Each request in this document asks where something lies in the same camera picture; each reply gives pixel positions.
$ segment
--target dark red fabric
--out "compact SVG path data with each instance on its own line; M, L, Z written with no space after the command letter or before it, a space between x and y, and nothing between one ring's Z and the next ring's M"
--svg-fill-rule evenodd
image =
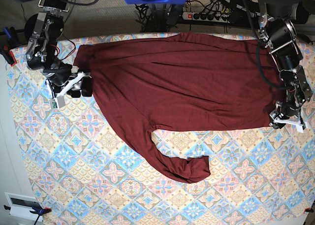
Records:
M269 126L268 113L284 93L262 81L255 49L256 41L181 33L83 45L74 65L91 70L94 97L127 145L165 176L195 183L210 175L208 156L169 158L151 133ZM278 83L267 52L260 58L266 77Z

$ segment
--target white wall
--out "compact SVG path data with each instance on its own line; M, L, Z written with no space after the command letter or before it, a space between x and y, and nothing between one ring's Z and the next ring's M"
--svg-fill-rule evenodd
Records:
M9 211L3 207L8 205L4 192L34 197L13 122L5 60L0 55L0 225L33 224L34 221L16 219L8 215Z

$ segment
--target patterned tablecloth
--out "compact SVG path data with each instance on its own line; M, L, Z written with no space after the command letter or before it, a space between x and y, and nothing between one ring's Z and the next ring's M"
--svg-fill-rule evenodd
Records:
M135 34L76 39L96 44L173 34ZM244 36L222 35L245 39ZM72 50L58 44L61 58ZM315 48L299 45L307 79L315 88ZM52 208L45 224L251 225L301 216L315 199L315 100L303 107L310 128L286 126L234 131L170 132L153 140L163 154L210 156L211 176L178 183L154 170L119 139L94 98L66 98L51 111L44 78L14 50L6 66L13 118L32 190ZM66 62L73 63L76 53Z

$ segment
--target power strip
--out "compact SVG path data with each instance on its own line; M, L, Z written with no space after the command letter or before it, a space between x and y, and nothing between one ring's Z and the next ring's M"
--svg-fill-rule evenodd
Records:
M188 21L202 21L202 22L220 22L220 23L230 23L227 18L228 16L220 13L198 13L198 12L183 12L182 18Z

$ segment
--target red wire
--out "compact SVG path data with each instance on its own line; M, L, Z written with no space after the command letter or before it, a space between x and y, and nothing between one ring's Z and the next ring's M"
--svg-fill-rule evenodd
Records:
M76 47L75 47L75 44L74 44L73 50L72 50L66 57L64 57L63 59L61 59L61 61L62 61L62 60L65 60L66 58L68 58L71 54L73 54L73 53L75 52L75 50L76 50Z
M57 57L58 57L58 55L60 54L60 49L56 45L51 44L51 46L53 46L55 50L57 51Z

